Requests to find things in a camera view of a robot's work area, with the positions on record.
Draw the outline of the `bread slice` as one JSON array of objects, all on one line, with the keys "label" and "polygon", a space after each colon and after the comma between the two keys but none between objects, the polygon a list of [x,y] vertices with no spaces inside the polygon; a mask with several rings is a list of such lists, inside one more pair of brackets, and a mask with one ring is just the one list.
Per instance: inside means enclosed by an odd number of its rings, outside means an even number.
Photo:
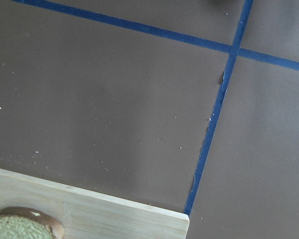
[{"label": "bread slice", "polygon": [[0,239],[63,239],[64,226],[54,217],[32,208],[0,210]]}]

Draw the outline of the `bamboo cutting board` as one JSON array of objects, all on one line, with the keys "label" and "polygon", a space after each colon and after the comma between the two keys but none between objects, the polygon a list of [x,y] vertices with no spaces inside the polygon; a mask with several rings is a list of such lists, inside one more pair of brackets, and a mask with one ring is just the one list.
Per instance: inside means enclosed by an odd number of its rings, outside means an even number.
[{"label": "bamboo cutting board", "polygon": [[186,214],[0,169],[0,215],[30,217],[64,239],[183,239]]}]

